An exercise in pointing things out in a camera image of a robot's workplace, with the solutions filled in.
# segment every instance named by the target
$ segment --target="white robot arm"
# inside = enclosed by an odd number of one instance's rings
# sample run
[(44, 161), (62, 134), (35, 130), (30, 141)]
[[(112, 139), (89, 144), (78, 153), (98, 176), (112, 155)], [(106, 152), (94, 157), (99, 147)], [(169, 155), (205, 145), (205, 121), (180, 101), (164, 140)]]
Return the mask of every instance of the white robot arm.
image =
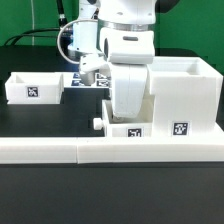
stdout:
[[(150, 26), (156, 20), (156, 1), (89, 0), (100, 6), (97, 47), (105, 54), (109, 66), (112, 110), (118, 120), (136, 117), (141, 108), (148, 73), (146, 65), (153, 62), (155, 55)], [(81, 71), (86, 72), (88, 64), (81, 60)]]

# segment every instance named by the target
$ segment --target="white base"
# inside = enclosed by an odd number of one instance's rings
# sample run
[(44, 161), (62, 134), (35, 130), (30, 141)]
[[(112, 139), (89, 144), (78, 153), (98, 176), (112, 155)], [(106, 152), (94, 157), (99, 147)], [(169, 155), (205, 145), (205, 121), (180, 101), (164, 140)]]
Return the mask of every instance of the white base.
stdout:
[(0, 138), (0, 164), (224, 162), (224, 133), (210, 138)]

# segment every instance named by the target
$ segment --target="black surface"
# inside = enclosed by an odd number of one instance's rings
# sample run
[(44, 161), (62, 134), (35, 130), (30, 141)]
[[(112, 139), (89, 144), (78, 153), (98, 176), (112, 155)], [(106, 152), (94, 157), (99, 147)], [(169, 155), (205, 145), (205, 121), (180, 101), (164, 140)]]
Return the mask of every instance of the black surface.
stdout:
[[(0, 137), (94, 135), (102, 89), (66, 90), (61, 105), (6, 104), (9, 72), (74, 70), (55, 48), (0, 48), (0, 70)], [(4, 224), (223, 224), (224, 163), (0, 165), (0, 209)]]

